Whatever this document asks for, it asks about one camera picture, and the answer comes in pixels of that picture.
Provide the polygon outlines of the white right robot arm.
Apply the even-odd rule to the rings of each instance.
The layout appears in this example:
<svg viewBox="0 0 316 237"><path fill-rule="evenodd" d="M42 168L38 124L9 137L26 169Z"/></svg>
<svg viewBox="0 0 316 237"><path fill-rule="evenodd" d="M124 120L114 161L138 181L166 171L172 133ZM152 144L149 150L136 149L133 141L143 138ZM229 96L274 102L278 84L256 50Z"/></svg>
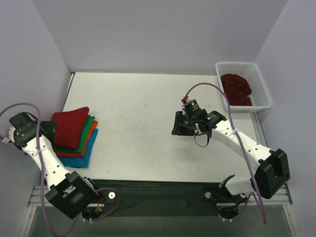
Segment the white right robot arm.
<svg viewBox="0 0 316 237"><path fill-rule="evenodd" d="M175 113L171 132L176 136L206 135L226 145L242 157L253 172L248 178L231 175L220 183L219 197L231 201L236 195L259 192L271 199L290 179L287 154L281 149L261 145L237 129L217 111L208 113L196 100L187 102Z"/></svg>

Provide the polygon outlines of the red t shirt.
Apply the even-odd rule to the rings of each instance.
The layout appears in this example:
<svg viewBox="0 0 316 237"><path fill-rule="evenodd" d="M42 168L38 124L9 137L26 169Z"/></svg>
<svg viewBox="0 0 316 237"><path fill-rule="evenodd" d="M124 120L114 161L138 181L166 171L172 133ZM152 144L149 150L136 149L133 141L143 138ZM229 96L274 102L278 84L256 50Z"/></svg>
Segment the red t shirt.
<svg viewBox="0 0 316 237"><path fill-rule="evenodd" d="M79 145L88 113L88 107L54 113L51 118L51 121L56 123L54 145L62 149L76 149Z"/></svg>

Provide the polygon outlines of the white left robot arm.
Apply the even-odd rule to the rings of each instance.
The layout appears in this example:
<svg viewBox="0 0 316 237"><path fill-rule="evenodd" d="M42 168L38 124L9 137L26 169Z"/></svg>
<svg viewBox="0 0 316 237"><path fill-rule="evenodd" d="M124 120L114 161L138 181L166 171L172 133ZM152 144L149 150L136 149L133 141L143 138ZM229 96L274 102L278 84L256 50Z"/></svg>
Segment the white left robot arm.
<svg viewBox="0 0 316 237"><path fill-rule="evenodd" d="M44 180L48 192L45 198L63 214L73 219L89 204L95 203L100 191L88 178L77 172L68 171L53 150L56 123L43 121L39 127L39 143L37 143L37 120L32 120L27 112L18 113L10 118L12 127L9 130L11 142L28 154L41 168L40 155L44 164Z"/></svg>

